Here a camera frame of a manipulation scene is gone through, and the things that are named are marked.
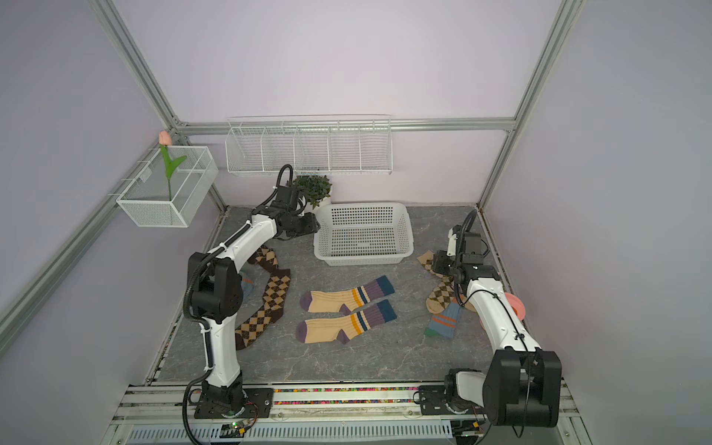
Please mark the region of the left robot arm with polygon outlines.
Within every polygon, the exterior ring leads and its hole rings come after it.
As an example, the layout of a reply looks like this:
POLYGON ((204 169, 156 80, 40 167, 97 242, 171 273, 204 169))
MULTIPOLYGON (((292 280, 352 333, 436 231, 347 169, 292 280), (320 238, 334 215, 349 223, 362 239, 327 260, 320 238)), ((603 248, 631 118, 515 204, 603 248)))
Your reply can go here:
POLYGON ((235 344, 235 319, 243 302, 240 269, 273 238, 290 240, 317 233, 319 222, 304 207, 294 185, 294 168, 286 164, 272 194, 252 210, 239 230, 209 252, 189 258, 183 312, 185 319, 200 325, 204 341, 206 370, 198 380, 202 415, 239 416, 246 408, 235 344))

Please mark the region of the white plastic perforated basket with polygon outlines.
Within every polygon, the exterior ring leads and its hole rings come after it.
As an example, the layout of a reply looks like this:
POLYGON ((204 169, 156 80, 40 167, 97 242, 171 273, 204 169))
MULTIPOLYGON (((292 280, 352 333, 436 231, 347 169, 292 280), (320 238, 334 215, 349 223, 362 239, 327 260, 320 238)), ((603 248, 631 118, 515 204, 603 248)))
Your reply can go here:
POLYGON ((331 204, 316 217, 314 255, 330 266, 397 264, 413 254, 410 215, 400 203, 331 204))

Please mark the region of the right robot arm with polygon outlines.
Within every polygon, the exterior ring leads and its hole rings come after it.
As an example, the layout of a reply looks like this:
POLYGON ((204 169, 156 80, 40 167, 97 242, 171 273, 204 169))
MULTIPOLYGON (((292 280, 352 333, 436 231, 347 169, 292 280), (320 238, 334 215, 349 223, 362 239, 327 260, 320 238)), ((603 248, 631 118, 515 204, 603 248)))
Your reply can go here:
POLYGON ((553 428, 558 423, 562 363, 528 333, 507 298, 497 269, 485 263, 484 242, 472 227, 471 211, 448 233, 448 247, 426 255, 434 274, 444 280, 451 299, 432 315, 426 335, 452 337, 461 313, 473 309, 493 356, 487 371, 452 369, 444 380, 444 398, 456 413, 480 407, 495 426, 553 428))

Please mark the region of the striped beige purple sock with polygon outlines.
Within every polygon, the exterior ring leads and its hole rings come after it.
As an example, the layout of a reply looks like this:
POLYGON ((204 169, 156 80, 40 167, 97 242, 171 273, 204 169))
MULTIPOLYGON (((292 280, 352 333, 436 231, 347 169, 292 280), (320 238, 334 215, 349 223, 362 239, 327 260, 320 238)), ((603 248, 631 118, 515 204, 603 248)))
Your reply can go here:
POLYGON ((387 276, 380 276, 361 287, 336 292, 309 291, 300 298, 300 307, 308 313, 349 315, 374 300, 387 297, 395 289, 387 276))
POLYGON ((397 319, 388 300, 361 311, 339 318, 311 319, 301 322, 296 329, 296 339, 300 343, 315 344, 338 341, 347 344, 355 337, 397 319))

